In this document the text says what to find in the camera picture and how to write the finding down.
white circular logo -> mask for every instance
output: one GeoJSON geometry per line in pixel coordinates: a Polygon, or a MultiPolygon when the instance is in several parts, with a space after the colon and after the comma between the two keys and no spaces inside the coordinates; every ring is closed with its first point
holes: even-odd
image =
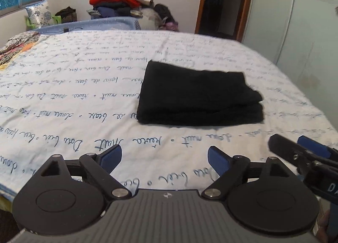
{"type": "Polygon", "coordinates": [[[167,193],[163,194],[163,196],[164,196],[165,198],[170,198],[170,197],[172,197],[172,194],[169,193],[169,192],[167,192],[167,193]]]}

finger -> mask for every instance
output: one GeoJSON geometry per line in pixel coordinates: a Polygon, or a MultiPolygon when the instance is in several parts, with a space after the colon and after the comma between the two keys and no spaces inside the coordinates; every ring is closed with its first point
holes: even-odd
{"type": "Polygon", "coordinates": [[[322,227],[319,228],[316,238],[321,242],[321,243],[328,243],[328,238],[326,234],[326,230],[322,227]]]}
{"type": "Polygon", "coordinates": [[[328,225],[328,220],[330,218],[330,210],[327,210],[321,220],[319,220],[318,225],[320,227],[327,227],[328,225]]]}

white cloth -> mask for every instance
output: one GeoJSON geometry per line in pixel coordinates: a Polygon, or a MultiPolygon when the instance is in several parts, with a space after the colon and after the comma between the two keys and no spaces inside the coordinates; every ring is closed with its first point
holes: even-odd
{"type": "Polygon", "coordinates": [[[217,178],[207,161],[210,146],[264,161],[275,133],[338,146],[324,114],[276,66],[236,41],[168,31],[74,31],[51,36],[0,73],[0,188],[12,197],[52,154],[77,159],[116,143],[123,156],[112,175],[132,191],[201,190],[217,178]],[[139,124],[138,96],[151,59],[243,71],[264,97],[264,123],[139,124]]]}

green plastic chair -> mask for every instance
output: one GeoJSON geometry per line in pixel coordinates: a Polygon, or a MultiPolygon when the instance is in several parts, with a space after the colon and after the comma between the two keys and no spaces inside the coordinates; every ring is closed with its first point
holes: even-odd
{"type": "MultiPolygon", "coordinates": [[[[54,24],[61,23],[61,16],[52,16],[52,19],[54,21],[54,24]]],[[[35,24],[30,23],[29,17],[26,17],[26,25],[28,30],[33,30],[37,28],[35,24]]]]}

doorway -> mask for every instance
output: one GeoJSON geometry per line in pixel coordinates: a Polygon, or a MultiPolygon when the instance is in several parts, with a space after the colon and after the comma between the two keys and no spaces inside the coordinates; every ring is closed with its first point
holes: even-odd
{"type": "Polygon", "coordinates": [[[242,41],[251,0],[200,0],[196,34],[242,41]]]}

